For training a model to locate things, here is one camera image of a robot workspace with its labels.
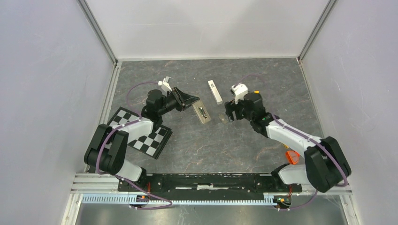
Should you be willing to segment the white remote with buttons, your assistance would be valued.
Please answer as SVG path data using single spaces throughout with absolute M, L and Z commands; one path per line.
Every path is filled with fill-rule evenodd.
M 193 107 L 199 121 L 202 124 L 206 124 L 211 120 L 211 117 L 210 117 L 209 113 L 207 112 L 207 109 L 205 108 L 205 106 L 201 100 L 198 100 L 195 103 L 193 103 L 192 107 Z

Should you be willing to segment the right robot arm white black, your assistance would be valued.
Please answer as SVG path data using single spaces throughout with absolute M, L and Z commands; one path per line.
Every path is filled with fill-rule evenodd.
M 352 171 L 338 141 L 309 135 L 279 117 L 267 112 L 259 93 L 250 92 L 243 99 L 225 103 L 231 121 L 246 119 L 254 131 L 278 141 L 297 152 L 304 160 L 302 165 L 285 165 L 276 169 L 271 186 L 284 191 L 290 184 L 310 184 L 326 193 L 333 187 L 345 187 Z

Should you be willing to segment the green battery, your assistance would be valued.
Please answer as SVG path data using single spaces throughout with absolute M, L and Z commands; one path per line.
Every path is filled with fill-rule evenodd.
M 204 119 L 206 119 L 206 118 L 207 118 L 207 114 L 206 114 L 205 110 L 203 109 L 203 107 L 198 107 L 198 110 L 199 110 L 201 116 L 202 116 Z

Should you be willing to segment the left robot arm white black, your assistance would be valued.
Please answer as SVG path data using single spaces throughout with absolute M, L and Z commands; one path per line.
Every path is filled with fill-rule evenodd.
M 150 135 L 162 124 L 162 116 L 172 110 L 186 110 L 200 100 L 180 91 L 177 87 L 166 95 L 161 90 L 148 92 L 146 105 L 137 119 L 110 126 L 98 125 L 84 155 L 84 163 L 95 168 L 96 173 L 108 173 L 130 180 L 129 184 L 136 191 L 147 186 L 144 168 L 126 160 L 128 143 L 140 137 Z

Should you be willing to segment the beige remote battery cover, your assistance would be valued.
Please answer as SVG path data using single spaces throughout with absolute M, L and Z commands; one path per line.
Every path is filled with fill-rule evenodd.
M 223 124 L 228 123 L 228 119 L 225 118 L 225 116 L 224 116 L 223 114 L 219 114 L 218 117 L 219 117 L 220 121 L 221 121 Z

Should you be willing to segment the white black remote control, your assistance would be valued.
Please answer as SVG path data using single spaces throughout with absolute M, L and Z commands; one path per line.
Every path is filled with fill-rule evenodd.
M 216 103 L 218 105 L 222 104 L 223 103 L 223 99 L 222 99 L 222 97 L 221 97 L 221 95 L 220 95 L 220 93 L 219 93 L 214 81 L 213 80 L 209 80 L 209 81 L 207 81 L 207 83 L 208 83 L 208 86 L 209 86 L 209 88 L 210 88 L 210 90 L 211 90 L 211 92 L 213 94 L 213 97 L 214 97 Z

